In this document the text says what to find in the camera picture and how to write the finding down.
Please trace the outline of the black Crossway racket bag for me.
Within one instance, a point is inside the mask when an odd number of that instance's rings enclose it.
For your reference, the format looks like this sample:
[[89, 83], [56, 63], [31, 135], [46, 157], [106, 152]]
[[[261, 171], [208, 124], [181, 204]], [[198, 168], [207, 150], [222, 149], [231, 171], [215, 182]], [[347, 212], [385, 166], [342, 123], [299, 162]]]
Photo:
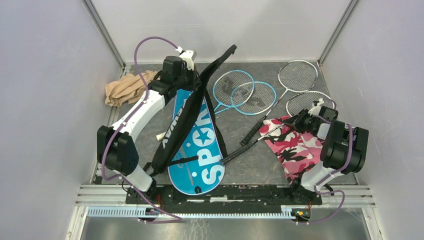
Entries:
[[[152, 162], [148, 162], [143, 168], [145, 171], [151, 166], [154, 177], [163, 173], [166, 168], [171, 165], [173, 157], [183, 144], [183, 141], [188, 136], [191, 128], [195, 124], [200, 112], [200, 108], [204, 98], [210, 103], [211, 99], [207, 91], [207, 85], [211, 76], [217, 69], [227, 60], [230, 55], [234, 54], [237, 46], [233, 44], [223, 55], [210, 63], [201, 73], [199, 77], [202, 85], [196, 90], [191, 91], [191, 95], [185, 101], [182, 107], [173, 118], [166, 134], [157, 148]], [[183, 83], [183, 74], [188, 70], [183, 67], [183, 62], [180, 57], [167, 56], [163, 62], [162, 70], [156, 74], [154, 80], [148, 84], [149, 90], [159, 92], [164, 97], [167, 104], [173, 97], [176, 96], [178, 90], [181, 89]]]

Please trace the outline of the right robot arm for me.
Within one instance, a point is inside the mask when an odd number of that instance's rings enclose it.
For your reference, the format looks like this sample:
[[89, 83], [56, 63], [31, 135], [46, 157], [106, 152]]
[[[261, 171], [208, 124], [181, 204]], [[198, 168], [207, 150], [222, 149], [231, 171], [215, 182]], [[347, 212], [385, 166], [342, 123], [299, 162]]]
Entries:
[[315, 106], [283, 120], [290, 129], [323, 141], [319, 162], [291, 184], [288, 196], [295, 204], [314, 199], [329, 181], [357, 173], [365, 164], [369, 130], [339, 121], [338, 114], [333, 108]]

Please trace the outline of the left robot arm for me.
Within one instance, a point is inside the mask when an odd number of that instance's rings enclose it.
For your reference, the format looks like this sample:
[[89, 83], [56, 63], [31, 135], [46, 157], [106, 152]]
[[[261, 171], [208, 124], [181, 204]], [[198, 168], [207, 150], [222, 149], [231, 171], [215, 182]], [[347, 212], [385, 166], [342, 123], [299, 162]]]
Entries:
[[122, 175], [136, 189], [138, 197], [145, 204], [153, 203], [157, 190], [152, 187], [154, 179], [142, 169], [135, 140], [151, 118], [176, 96], [180, 89], [192, 91], [193, 95], [180, 108], [162, 139], [152, 162], [156, 172], [167, 167], [186, 135], [196, 121], [194, 111], [199, 111], [205, 83], [194, 65], [195, 51], [183, 50], [179, 56], [167, 56], [162, 70], [150, 81], [141, 99], [120, 121], [112, 126], [102, 125], [97, 131], [97, 161], [102, 168], [108, 168]]

